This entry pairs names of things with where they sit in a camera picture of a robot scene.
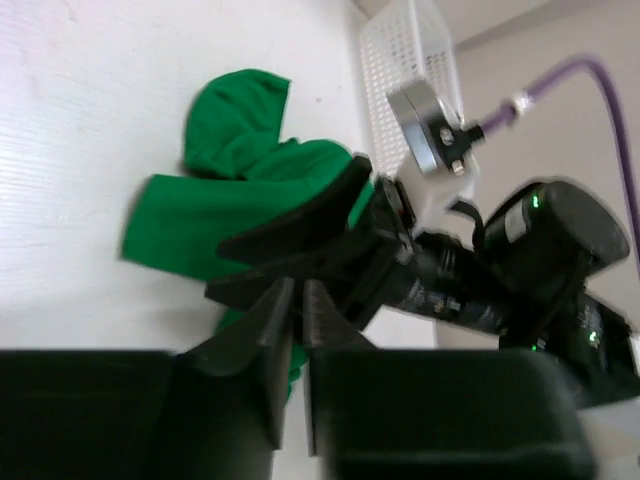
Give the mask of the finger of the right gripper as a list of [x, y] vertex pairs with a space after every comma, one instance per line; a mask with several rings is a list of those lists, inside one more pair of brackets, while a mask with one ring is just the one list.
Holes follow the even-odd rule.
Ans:
[[223, 240], [218, 255], [240, 263], [267, 263], [321, 246], [346, 230], [371, 173], [369, 159], [354, 156], [322, 192], [265, 224]]
[[353, 294], [369, 264], [370, 255], [364, 251], [296, 254], [213, 279], [206, 284], [205, 297], [247, 312], [262, 298], [273, 301], [280, 294], [294, 294], [308, 280], [317, 280], [324, 285], [338, 312], [353, 320], [361, 309], [353, 300]]

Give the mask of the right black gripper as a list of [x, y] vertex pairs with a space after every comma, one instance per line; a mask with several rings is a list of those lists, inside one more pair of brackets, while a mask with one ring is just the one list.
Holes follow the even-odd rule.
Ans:
[[409, 253], [373, 250], [353, 294], [361, 308], [356, 326], [385, 305], [495, 335], [503, 348], [567, 360], [625, 355], [630, 325], [586, 287], [630, 253], [618, 219], [597, 196], [552, 178], [523, 184], [488, 219], [465, 201], [452, 211], [473, 221], [470, 246], [443, 232], [411, 236], [395, 184], [377, 183], [358, 200], [350, 224], [399, 240]]

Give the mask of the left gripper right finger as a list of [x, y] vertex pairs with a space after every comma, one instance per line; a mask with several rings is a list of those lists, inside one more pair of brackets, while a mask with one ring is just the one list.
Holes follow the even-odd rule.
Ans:
[[310, 453], [318, 458], [373, 458], [369, 418], [375, 402], [372, 361], [378, 350], [342, 317], [324, 285], [304, 287], [303, 338], [309, 354], [305, 406]]

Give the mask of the green t-shirt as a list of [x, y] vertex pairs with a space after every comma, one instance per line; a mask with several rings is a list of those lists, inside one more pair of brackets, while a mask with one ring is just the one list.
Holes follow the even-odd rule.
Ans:
[[245, 271], [219, 243], [286, 213], [351, 162], [328, 139], [281, 139], [290, 80], [244, 69], [211, 80], [186, 118], [185, 175], [154, 174], [134, 202], [122, 259], [209, 281]]

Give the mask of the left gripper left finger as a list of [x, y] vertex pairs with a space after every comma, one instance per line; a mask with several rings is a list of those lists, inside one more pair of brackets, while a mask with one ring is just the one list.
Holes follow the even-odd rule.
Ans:
[[262, 298], [180, 355], [174, 444], [183, 450], [277, 450], [288, 397], [294, 294]]

